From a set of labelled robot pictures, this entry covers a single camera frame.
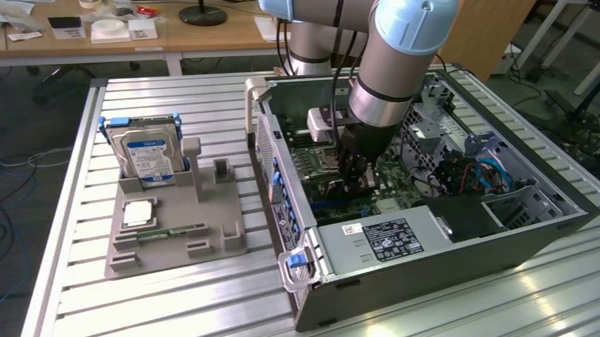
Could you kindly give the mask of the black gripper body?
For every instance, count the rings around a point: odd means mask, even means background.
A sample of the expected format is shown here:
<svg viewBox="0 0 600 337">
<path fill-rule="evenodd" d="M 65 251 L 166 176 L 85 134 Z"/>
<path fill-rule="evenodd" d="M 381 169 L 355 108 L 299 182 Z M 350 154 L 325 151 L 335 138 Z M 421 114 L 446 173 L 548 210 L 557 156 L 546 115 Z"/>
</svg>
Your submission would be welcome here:
<svg viewBox="0 0 600 337">
<path fill-rule="evenodd" d="M 347 125 L 341 136 L 342 152 L 362 157 L 367 161 L 375 161 L 386 151 L 393 137 L 394 126 Z"/>
</svg>

